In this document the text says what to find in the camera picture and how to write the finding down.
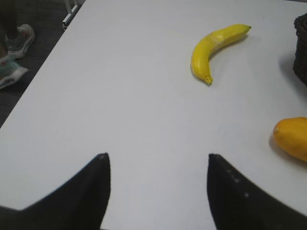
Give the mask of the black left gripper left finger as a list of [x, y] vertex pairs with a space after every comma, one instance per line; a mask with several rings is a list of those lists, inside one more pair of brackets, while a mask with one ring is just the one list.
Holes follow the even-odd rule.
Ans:
[[2, 230], [98, 230], [111, 192], [107, 153], [98, 154], [51, 194], [16, 210], [0, 208]]

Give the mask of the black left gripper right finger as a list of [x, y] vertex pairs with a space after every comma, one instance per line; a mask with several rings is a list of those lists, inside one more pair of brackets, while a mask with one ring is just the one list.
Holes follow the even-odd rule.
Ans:
[[305, 230], [305, 215], [269, 195], [219, 154], [209, 154], [207, 197], [218, 230]]

